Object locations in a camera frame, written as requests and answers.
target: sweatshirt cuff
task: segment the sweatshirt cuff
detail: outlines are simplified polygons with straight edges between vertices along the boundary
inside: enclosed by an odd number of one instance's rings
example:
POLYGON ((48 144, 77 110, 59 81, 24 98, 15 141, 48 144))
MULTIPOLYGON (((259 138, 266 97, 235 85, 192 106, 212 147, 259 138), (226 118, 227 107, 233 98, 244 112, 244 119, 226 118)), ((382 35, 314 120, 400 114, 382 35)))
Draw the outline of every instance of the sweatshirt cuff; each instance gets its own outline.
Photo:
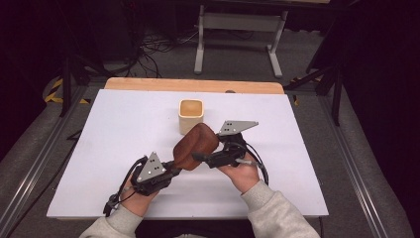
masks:
POLYGON ((106 219, 115 230, 125 235, 132 236, 142 222, 143 217, 134 214, 120 204, 117 210, 106 219))
POLYGON ((260 180, 250 190, 242 194, 241 198, 247 204, 251 213, 262 208, 273 196, 274 191, 260 180))

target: person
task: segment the person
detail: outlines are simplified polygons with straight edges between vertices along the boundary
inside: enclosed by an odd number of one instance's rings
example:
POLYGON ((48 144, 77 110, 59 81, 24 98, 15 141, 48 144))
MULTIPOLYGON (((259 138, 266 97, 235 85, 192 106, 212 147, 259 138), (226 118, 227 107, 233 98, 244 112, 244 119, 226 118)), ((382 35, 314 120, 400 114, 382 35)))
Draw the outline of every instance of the person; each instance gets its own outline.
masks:
MULTIPOLYGON (((253 160, 248 154, 244 159, 253 160)), ((319 237, 280 191, 271 190, 260 180, 257 167, 240 164, 235 168, 225 166, 218 169, 242 193, 241 198, 249 208, 248 218, 256 237, 319 237)), ((125 191, 121 199, 124 200, 132 192, 132 188, 125 191)), ((155 192, 143 196, 135 193, 124 200, 109 217, 98 218, 80 237, 136 237, 135 230, 157 194, 155 192)))

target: forearm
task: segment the forearm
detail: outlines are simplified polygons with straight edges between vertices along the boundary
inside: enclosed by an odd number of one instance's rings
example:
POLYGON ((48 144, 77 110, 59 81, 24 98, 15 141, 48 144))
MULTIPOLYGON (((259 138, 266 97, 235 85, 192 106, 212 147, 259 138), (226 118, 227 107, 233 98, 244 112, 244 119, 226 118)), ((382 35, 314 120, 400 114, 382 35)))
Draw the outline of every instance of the forearm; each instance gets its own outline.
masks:
POLYGON ((279 191, 259 181, 242 195, 256 237, 319 237, 318 233, 279 191))
POLYGON ((135 231, 143 217, 120 205, 109 217, 97 219, 80 237, 136 237, 135 231))

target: brown leather pouch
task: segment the brown leather pouch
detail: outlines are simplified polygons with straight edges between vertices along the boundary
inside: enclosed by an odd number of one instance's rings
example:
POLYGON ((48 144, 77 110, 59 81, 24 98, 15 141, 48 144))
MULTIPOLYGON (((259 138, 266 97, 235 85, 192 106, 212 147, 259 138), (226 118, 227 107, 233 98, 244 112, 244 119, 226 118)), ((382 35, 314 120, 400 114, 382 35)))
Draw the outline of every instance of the brown leather pouch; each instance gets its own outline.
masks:
POLYGON ((201 162, 195 161, 191 153, 210 155, 219 146, 216 134, 204 123, 195 125, 173 148, 173 166, 192 171, 201 162))

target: silver bracket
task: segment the silver bracket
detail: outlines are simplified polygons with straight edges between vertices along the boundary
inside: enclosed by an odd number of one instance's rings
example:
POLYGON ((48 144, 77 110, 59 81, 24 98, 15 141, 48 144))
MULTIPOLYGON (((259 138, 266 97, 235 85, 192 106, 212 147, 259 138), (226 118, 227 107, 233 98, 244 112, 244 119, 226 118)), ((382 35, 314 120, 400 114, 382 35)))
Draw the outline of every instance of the silver bracket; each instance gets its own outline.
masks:
POLYGON ((225 121, 222 129, 220 129, 219 136, 235 135, 257 125, 259 125, 259 122, 256 121, 225 121))
POLYGON ((147 179, 154 178, 156 176, 160 176, 164 174, 165 171, 166 169, 161 164, 157 153, 152 152, 148 160, 146 161, 145 165, 143 166, 142 171, 137 177, 137 182, 141 182, 147 179))

